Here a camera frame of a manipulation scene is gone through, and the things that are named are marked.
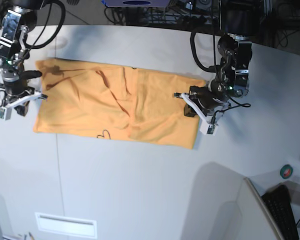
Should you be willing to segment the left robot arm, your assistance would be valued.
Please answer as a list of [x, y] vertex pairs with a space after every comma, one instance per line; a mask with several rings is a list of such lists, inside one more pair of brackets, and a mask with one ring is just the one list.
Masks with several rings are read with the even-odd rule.
[[219, 40], [213, 40], [213, 52], [221, 55], [220, 64], [205, 67], [200, 62], [196, 45], [196, 34], [202, 31], [195, 28], [190, 34], [190, 47], [197, 66], [214, 73], [215, 78], [203, 87], [191, 86], [188, 97], [198, 107], [187, 104], [186, 117], [203, 113], [205, 117], [216, 117], [231, 107], [230, 102], [242, 98], [249, 92], [249, 64], [253, 56], [251, 37], [260, 28], [262, 15], [259, 0], [220, 0], [219, 29], [223, 33]]

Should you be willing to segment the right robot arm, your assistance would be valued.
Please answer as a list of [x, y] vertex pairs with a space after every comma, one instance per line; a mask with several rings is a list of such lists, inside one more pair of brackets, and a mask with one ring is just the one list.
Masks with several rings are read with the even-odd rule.
[[[44, 43], [28, 44], [28, 34], [37, 25], [37, 11], [46, 5], [60, 7], [61, 16], [55, 32]], [[0, 37], [0, 119], [9, 120], [13, 110], [26, 116], [30, 101], [46, 100], [47, 95], [28, 85], [42, 76], [39, 70], [25, 70], [24, 61], [31, 50], [49, 45], [61, 30], [66, 17], [65, 5], [60, 0], [14, 0], [2, 20]]]

